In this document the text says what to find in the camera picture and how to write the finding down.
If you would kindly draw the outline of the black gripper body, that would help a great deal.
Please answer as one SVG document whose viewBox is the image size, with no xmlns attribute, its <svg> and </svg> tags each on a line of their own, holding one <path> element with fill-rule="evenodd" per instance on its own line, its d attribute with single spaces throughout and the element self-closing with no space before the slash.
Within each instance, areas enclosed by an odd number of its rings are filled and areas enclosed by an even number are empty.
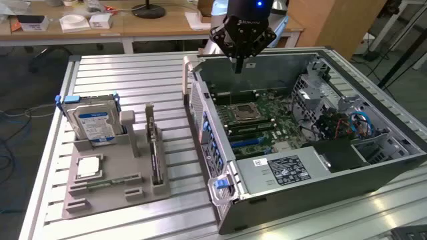
<svg viewBox="0 0 427 240">
<path fill-rule="evenodd" d="M 247 29 L 270 27 L 270 0 L 230 0 L 224 27 L 236 45 L 236 59 L 239 59 L 239 39 Z"/>
</svg>

